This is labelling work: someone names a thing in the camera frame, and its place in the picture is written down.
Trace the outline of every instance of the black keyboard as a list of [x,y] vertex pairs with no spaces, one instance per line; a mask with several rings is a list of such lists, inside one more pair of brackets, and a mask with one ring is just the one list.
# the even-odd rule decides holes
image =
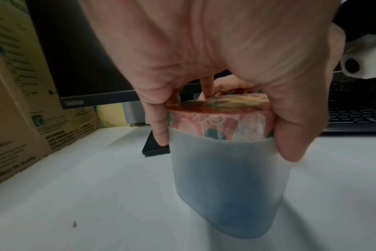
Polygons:
[[330,108],[330,120],[323,134],[376,133],[376,105]]

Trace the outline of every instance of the cardboard box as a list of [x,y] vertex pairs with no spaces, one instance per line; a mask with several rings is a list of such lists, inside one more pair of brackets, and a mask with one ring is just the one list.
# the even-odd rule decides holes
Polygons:
[[25,3],[0,0],[0,183],[98,128],[58,98]]

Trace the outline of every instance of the red package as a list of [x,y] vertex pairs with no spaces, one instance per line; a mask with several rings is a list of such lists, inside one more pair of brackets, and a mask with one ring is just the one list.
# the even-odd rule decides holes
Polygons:
[[169,105],[169,127],[230,141],[273,137],[275,114],[265,94],[240,94]]

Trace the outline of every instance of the white desk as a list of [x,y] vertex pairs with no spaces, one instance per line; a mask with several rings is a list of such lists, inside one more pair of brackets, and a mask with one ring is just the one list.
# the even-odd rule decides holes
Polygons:
[[0,251],[376,251],[376,138],[317,139],[271,230],[238,240],[179,199],[148,134],[100,129],[0,185]]

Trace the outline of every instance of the translucent plastic container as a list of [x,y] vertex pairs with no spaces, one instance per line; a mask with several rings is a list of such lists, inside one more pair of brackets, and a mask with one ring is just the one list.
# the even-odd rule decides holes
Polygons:
[[270,229],[290,174],[273,138],[221,141],[171,128],[170,152],[178,195],[212,226],[237,238]]
[[273,138],[264,94],[169,106],[170,151],[179,196],[221,232],[255,238],[271,227],[290,169]]

